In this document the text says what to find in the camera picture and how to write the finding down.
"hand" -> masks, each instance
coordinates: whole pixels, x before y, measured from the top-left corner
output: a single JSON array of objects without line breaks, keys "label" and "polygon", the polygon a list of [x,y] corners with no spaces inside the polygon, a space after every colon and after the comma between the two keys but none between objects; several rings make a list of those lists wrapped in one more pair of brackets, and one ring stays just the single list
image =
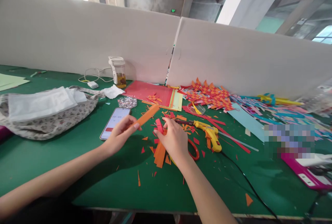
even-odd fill
[{"label": "hand", "polygon": [[167,134],[164,136],[157,130],[154,133],[164,145],[176,165],[180,165],[184,159],[191,159],[188,152],[188,134],[173,119],[163,117],[164,128]]},{"label": "hand", "polygon": [[133,134],[137,129],[142,130],[139,123],[134,124],[137,119],[131,115],[125,116],[112,130],[110,137],[103,143],[104,149],[109,152],[109,155],[114,155],[117,153],[125,144],[127,139]]}]

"cloth bag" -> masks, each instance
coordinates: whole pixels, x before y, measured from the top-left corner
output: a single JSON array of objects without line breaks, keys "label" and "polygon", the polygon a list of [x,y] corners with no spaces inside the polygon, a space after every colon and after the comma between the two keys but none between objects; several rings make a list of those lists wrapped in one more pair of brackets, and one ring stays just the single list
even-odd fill
[{"label": "cloth bag", "polygon": [[47,140],[53,138],[85,119],[96,107],[99,98],[104,98],[103,91],[95,91],[79,86],[71,86],[87,92],[87,101],[80,102],[77,106],[59,112],[55,115],[25,122],[12,122],[9,120],[8,95],[0,95],[0,125],[7,127],[12,133],[32,140]]}]

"white wall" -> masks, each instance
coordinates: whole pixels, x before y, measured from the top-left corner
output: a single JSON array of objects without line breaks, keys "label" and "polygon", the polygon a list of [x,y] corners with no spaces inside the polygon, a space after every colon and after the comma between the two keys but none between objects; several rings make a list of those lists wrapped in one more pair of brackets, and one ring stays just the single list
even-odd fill
[{"label": "white wall", "polygon": [[295,99],[331,77],[332,46],[181,18],[167,84],[196,77],[238,95]]},{"label": "white wall", "polygon": [[128,79],[164,83],[179,20],[81,0],[0,0],[0,63],[83,74],[121,56]]}]

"white charger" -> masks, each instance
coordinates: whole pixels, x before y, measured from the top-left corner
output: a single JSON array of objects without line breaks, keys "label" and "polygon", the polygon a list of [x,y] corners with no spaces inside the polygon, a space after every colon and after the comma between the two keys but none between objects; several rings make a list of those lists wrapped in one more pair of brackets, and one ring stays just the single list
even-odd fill
[{"label": "white charger", "polygon": [[92,89],[95,89],[95,88],[99,87],[99,85],[94,81],[88,82],[87,85],[89,87],[91,87]]}]

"smartphone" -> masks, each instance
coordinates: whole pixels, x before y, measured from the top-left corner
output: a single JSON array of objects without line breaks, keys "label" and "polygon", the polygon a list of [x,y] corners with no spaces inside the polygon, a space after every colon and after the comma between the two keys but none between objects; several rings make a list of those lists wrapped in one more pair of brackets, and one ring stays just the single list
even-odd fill
[{"label": "smartphone", "polygon": [[111,135],[113,128],[121,121],[122,118],[129,115],[130,109],[128,108],[115,108],[110,120],[108,120],[103,132],[100,135],[101,140],[106,140]]}]

